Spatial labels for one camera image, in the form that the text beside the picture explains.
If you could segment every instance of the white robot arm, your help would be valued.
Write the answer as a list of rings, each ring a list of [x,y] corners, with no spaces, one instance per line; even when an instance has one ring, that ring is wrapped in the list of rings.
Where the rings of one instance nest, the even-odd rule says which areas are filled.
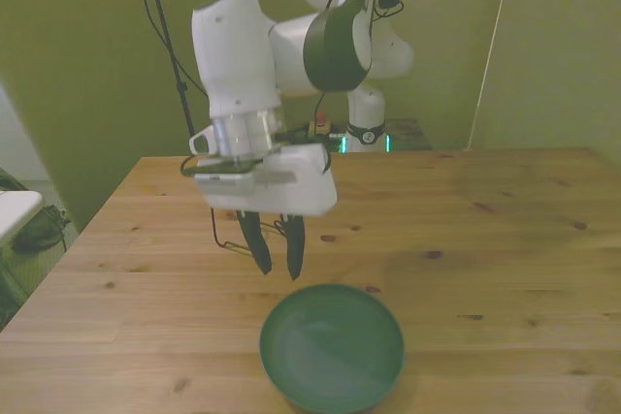
[[[383,37],[373,32],[382,0],[309,1],[322,4],[321,12],[277,24],[265,18],[257,0],[220,0],[192,17],[212,125],[190,140],[193,154],[211,156],[191,173],[212,207],[238,213],[264,273],[271,270],[271,258],[259,212],[280,213],[294,279],[304,254],[302,218],[327,212],[337,192],[322,144],[276,142],[284,128],[279,96],[357,89],[374,71],[380,51],[373,41]],[[387,73],[387,63],[379,60],[378,75]],[[206,153],[198,148],[202,138]]]

